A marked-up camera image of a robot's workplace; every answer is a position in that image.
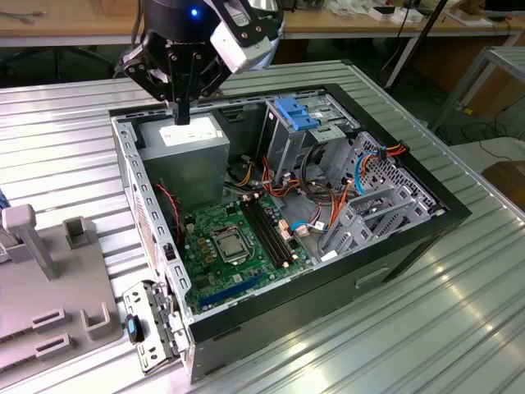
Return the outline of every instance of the green circuit board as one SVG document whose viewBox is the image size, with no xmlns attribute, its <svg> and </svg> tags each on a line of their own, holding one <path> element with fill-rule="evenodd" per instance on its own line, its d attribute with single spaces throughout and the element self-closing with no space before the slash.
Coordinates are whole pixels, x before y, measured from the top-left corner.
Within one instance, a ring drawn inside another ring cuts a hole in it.
<svg viewBox="0 0 525 394">
<path fill-rule="evenodd" d="M 257 204 L 261 205 L 268 217 L 273 215 L 274 220 L 281 219 L 270 197 L 262 197 Z M 292 241 L 292 245 L 286 244 L 286 247 L 297 259 L 287 268 L 275 268 L 256 232 L 249 225 L 239 202 L 193 211 L 184 216 L 184 221 L 186 225 L 184 261 L 186 272 L 192 283 L 191 289 L 186 294 L 186 302 L 196 314 L 231 302 L 254 289 L 311 267 L 304 248 L 298 242 Z M 279 227 L 276 223 L 273 225 L 275 225 L 276 233 L 279 234 Z M 222 246 L 222 250 L 219 250 L 221 241 L 218 241 L 214 235 L 224 229 L 239 234 L 248 250 L 249 255 L 237 265 L 225 262 L 224 253 L 224 251 L 232 254 L 239 252 L 240 250 L 235 248 L 236 245 L 228 245 L 228 249 Z M 234 290 L 235 294 L 217 302 L 203 303 L 210 296 L 242 286 L 248 288 L 242 291 Z"/>
</svg>

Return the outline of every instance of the aluminum slotted table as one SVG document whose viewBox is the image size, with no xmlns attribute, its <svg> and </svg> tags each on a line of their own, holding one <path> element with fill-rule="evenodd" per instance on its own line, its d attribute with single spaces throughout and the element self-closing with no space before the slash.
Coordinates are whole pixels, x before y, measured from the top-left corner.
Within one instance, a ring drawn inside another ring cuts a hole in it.
<svg viewBox="0 0 525 394">
<path fill-rule="evenodd" d="M 525 386 L 523 213 L 343 62 L 230 78 L 225 94 L 339 83 L 472 211 L 402 277 L 191 387 L 181 363 L 152 376 L 119 341 L 10 387 L 28 392 L 517 392 Z M 150 278 L 122 191 L 110 108 L 153 103 L 129 80 L 0 90 L 0 187 L 39 227 L 97 224 L 112 288 Z"/>
</svg>

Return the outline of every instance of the ram slot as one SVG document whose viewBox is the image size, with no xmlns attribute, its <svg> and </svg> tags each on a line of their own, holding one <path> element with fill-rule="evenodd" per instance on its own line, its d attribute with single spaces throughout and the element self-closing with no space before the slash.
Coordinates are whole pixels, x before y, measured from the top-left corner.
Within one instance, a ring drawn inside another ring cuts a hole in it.
<svg viewBox="0 0 525 394">
<path fill-rule="evenodd" d="M 261 206 L 258 203 L 247 203 L 241 204 L 240 207 L 253 232 L 270 256 L 273 267 L 278 269 L 282 267 L 284 262 L 292 263 L 291 253 L 273 228 Z"/>
</svg>

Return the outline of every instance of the open computer tower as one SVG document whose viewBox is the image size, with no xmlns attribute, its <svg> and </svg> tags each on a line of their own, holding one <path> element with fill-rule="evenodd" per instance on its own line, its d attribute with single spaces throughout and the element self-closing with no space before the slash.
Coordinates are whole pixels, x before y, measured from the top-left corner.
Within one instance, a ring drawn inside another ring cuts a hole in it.
<svg viewBox="0 0 525 394">
<path fill-rule="evenodd" d="M 124 294 L 145 373 L 181 357 L 196 382 L 403 274 L 470 214 L 338 85 L 211 98 L 188 126 L 161 106 L 110 116 L 156 278 Z"/>
</svg>

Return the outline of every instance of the cpu socket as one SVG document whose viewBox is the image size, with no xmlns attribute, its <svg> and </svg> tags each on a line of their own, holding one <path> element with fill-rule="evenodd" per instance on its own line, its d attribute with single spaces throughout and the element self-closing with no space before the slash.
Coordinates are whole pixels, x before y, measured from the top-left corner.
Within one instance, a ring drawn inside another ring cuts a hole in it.
<svg viewBox="0 0 525 394">
<path fill-rule="evenodd" d="M 225 263 L 238 265 L 249 256 L 248 246 L 244 242 L 238 227 L 228 227 L 212 234 L 219 255 Z"/>
</svg>

